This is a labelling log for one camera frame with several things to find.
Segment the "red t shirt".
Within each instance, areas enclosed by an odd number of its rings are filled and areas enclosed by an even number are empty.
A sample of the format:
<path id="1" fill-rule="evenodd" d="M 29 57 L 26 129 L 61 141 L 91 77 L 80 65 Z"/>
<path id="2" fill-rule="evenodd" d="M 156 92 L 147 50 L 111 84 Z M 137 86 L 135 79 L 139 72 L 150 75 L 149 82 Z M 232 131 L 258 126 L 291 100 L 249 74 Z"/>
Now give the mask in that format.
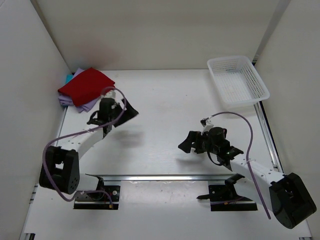
<path id="1" fill-rule="evenodd" d="M 88 68 L 71 81 L 59 88 L 59 94 L 70 97 L 76 107 L 97 99 L 107 87 L 114 87 L 115 82 L 94 68 Z"/>

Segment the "lavender t shirt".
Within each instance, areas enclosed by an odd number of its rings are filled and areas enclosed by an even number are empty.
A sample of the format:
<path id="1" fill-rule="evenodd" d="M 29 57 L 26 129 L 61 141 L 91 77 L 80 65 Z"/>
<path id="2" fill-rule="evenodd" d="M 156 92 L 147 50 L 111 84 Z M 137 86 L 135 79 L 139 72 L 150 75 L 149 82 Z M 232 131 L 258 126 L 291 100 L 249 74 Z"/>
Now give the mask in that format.
<path id="1" fill-rule="evenodd" d="M 73 78 L 75 78 L 77 75 L 82 73 L 84 70 L 82 68 L 78 68 L 75 73 L 73 73 Z M 63 95 L 62 93 L 59 94 L 58 100 L 61 106 L 63 107 L 68 107 L 68 106 L 74 106 L 78 113 L 86 112 L 88 113 L 97 103 L 99 100 L 98 98 L 93 99 L 86 104 L 80 105 L 80 106 L 75 106 L 72 99 L 69 96 Z"/>

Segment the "teal t shirt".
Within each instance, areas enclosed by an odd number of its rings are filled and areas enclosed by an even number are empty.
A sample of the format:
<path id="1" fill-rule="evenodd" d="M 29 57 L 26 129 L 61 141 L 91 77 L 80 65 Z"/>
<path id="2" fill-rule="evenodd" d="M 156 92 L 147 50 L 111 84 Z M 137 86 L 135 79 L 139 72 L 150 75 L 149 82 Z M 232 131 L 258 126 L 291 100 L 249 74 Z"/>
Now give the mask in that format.
<path id="1" fill-rule="evenodd" d="M 72 74 L 68 74 L 65 79 L 65 84 L 69 83 L 73 79 L 73 77 L 74 76 Z"/>

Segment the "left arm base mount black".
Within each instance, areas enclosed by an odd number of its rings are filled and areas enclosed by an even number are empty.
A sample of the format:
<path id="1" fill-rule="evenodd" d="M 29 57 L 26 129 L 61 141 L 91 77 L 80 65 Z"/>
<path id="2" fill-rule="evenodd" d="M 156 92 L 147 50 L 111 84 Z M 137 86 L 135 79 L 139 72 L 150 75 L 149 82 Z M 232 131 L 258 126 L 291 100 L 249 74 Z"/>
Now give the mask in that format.
<path id="1" fill-rule="evenodd" d="M 74 210 L 118 210 L 121 183 L 119 181 L 106 181 L 101 176 L 97 187 L 89 193 L 77 193 L 74 200 Z"/>

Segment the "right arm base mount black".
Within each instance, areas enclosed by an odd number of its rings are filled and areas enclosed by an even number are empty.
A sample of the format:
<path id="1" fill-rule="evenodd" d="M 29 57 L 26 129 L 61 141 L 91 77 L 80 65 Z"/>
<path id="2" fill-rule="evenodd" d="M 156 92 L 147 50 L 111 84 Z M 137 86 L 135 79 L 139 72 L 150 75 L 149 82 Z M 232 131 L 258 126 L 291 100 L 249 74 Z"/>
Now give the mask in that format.
<path id="1" fill-rule="evenodd" d="M 257 211 L 257 204 L 251 199 L 238 195 L 235 184 L 244 176 L 234 174 L 224 181 L 224 184 L 211 184 L 208 194 L 199 195 L 199 201 L 209 200 L 211 212 L 248 212 Z"/>

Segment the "white plastic basket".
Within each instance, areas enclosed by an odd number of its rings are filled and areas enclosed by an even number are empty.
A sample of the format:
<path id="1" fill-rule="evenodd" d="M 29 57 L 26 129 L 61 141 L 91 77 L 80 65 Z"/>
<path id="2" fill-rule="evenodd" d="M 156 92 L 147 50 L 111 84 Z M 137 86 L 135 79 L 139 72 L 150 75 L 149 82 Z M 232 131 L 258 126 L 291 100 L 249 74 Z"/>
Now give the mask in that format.
<path id="1" fill-rule="evenodd" d="M 225 109 L 250 107 L 270 97 L 265 83 L 246 56 L 212 58 L 207 66 Z"/>

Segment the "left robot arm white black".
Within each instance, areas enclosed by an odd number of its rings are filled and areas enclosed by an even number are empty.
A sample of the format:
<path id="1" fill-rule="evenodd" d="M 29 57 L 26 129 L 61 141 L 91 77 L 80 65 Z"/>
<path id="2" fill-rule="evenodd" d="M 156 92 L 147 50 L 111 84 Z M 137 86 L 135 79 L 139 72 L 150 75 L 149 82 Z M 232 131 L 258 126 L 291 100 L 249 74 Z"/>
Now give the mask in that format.
<path id="1" fill-rule="evenodd" d="M 83 134 L 72 136 L 60 146 L 49 146 L 44 151 L 45 164 L 41 168 L 39 185 L 43 188 L 59 190 L 71 195 L 75 192 L 87 192 L 93 200 L 100 200 L 105 194 L 103 179 L 98 176 L 81 174 L 80 159 L 107 134 L 139 112 L 125 99 L 124 107 L 112 97 L 104 97 L 99 102 L 99 109 L 94 111 Z"/>

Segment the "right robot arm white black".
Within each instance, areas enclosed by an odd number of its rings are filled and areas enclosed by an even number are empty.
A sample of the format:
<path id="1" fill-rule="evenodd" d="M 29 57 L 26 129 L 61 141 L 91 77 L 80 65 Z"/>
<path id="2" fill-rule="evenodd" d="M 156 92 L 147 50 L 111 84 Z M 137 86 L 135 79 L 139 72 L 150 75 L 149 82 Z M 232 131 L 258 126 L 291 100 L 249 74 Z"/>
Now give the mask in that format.
<path id="1" fill-rule="evenodd" d="M 189 154 L 215 155 L 217 166 L 226 167 L 234 173 L 224 185 L 209 194 L 198 196 L 213 204 L 226 204 L 239 198 L 250 199 L 266 206 L 286 228 L 293 229 L 317 210 L 302 179 L 295 173 L 284 174 L 245 159 L 244 152 L 226 139 L 227 130 L 212 127 L 201 133 L 190 131 L 178 148 Z"/>

